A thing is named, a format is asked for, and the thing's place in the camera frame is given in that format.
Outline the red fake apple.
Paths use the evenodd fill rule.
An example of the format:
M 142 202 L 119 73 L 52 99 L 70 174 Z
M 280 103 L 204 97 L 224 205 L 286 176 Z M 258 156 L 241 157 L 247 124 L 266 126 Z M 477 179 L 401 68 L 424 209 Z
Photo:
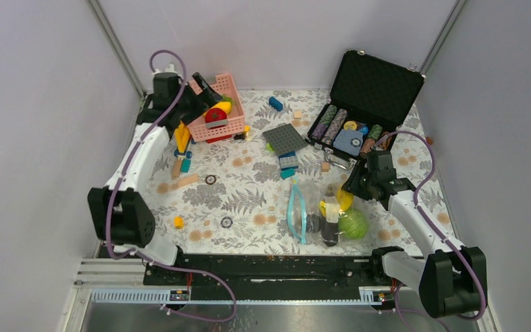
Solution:
M 222 127 L 227 122 L 227 114 L 220 109 L 208 110 L 204 119 L 207 128 Z

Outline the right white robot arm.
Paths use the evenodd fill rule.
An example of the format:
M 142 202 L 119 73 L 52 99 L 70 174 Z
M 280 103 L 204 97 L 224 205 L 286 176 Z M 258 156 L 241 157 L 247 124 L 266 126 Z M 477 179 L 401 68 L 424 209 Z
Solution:
M 434 223 L 418 198 L 418 188 L 398 178 L 389 151 L 368 153 L 357 164 L 343 190 L 363 200 L 376 200 L 412 236 L 423 260 L 399 247 L 372 252 L 371 280 L 379 285 L 396 279 L 414 290 L 433 318 L 457 315 L 481 318 L 487 307 L 487 261 L 478 247 L 467 247 Z

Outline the green fake grapes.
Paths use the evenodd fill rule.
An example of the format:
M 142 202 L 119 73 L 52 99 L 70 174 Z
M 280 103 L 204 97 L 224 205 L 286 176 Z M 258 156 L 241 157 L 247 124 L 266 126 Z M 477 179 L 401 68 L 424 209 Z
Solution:
M 224 102 L 229 102 L 231 105 L 234 104 L 234 101 L 233 101 L 232 97 L 227 96 L 226 94 L 222 95 L 222 99 L 223 99 Z

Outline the yellow fake mango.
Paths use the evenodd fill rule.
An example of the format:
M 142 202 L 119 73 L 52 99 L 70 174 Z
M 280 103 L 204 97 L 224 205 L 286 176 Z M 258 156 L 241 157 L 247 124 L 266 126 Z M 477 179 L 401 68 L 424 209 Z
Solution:
M 210 108 L 210 111 L 213 109 L 220 109 L 221 111 L 223 111 L 225 114 L 228 115 L 232 111 L 232 103 L 228 101 L 218 102 Z

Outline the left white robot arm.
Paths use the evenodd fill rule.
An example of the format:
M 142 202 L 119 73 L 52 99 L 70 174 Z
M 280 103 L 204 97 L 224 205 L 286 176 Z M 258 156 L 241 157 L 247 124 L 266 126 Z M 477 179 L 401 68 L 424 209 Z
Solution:
M 176 130 L 222 99 L 200 73 L 193 73 L 192 78 L 199 92 L 172 69 L 153 74 L 153 92 L 137 115 L 133 138 L 120 166 L 103 187 L 93 187 L 87 195 L 95 233 L 109 256 L 121 259 L 137 255 L 161 266 L 160 275 L 170 284 L 181 283 L 187 267 L 177 259 L 177 245 L 165 244 L 155 236 L 156 219 L 142 192 Z

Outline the clear zip top bag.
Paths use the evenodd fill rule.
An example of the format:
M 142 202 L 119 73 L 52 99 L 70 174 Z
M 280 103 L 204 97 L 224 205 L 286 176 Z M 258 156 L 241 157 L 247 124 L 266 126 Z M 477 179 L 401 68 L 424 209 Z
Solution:
M 300 244 L 327 248 L 362 240 L 369 231 L 369 221 L 351 193 L 335 183 L 322 188 L 296 177 L 290 179 L 286 225 Z

